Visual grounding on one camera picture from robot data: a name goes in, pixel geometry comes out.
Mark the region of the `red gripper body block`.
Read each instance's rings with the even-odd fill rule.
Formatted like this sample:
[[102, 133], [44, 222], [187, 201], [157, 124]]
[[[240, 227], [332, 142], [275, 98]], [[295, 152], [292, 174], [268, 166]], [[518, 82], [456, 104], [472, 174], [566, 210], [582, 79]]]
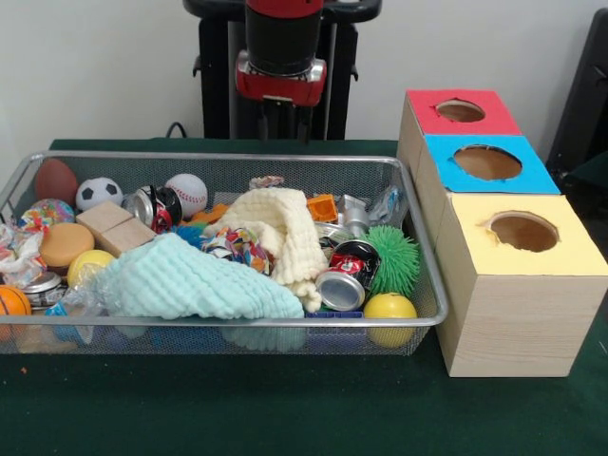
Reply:
[[236, 63], [236, 88], [244, 98], [257, 102], [275, 100], [295, 106], [318, 105], [327, 77], [327, 64], [313, 59], [312, 66], [295, 76], [275, 76], [255, 69], [247, 50], [242, 50]]

